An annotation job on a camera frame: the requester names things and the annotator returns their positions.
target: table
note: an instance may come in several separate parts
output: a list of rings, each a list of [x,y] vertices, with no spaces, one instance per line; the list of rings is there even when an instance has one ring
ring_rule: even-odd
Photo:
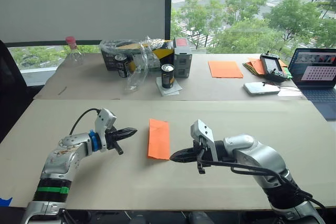
[[[260,95],[251,98],[243,89],[246,82],[265,81],[264,78],[250,73],[242,63],[249,57],[259,58],[259,54],[227,54],[227,55],[193,55],[189,78],[178,78],[183,90],[179,95],[162,97],[155,83],[160,73],[150,73],[139,91],[125,93],[126,79],[120,78],[116,71],[107,71],[101,54],[86,54],[85,64],[68,68],[66,61],[47,81],[35,99],[127,99],[127,100],[302,100],[301,92],[291,91],[294,96],[278,96],[276,94]],[[244,77],[212,78],[208,66],[209,60],[235,61]],[[283,86],[295,86],[290,80]],[[287,95],[282,90],[279,95]]]
[[[149,118],[170,123],[171,154],[192,146],[190,125],[212,128],[215,140],[241,133],[276,149],[298,185],[326,206],[336,206],[335,132],[309,101],[35,100],[0,145],[0,197],[25,207],[46,157],[87,108],[107,108],[116,128],[138,132],[120,142],[124,154],[94,153],[82,160],[71,185],[69,209],[233,210],[269,209],[251,176],[229,168],[148,159]],[[75,133],[93,128],[85,116]]]

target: black chair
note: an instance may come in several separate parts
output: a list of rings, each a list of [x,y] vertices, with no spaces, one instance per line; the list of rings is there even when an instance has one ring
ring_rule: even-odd
[[[0,143],[41,88],[27,87],[11,53],[0,40]]]

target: can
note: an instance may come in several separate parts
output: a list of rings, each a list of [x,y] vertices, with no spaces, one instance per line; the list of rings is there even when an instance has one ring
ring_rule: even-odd
[[[174,83],[174,66],[171,64],[164,64],[161,67],[162,87],[170,89]]]
[[[126,55],[119,54],[116,55],[114,58],[117,62],[117,70],[119,73],[119,76],[122,78],[126,78],[130,74],[130,70],[128,67],[128,59]]]

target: gray box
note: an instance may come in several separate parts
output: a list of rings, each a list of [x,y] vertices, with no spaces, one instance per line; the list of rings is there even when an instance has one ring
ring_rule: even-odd
[[[186,38],[174,39],[174,76],[177,78],[189,77],[192,53],[189,41]]]

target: red cap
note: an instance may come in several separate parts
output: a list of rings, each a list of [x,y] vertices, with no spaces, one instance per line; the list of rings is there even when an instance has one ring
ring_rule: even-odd
[[[68,36],[68,37],[66,37],[65,41],[67,43],[76,43],[76,40],[75,40],[74,36]]]

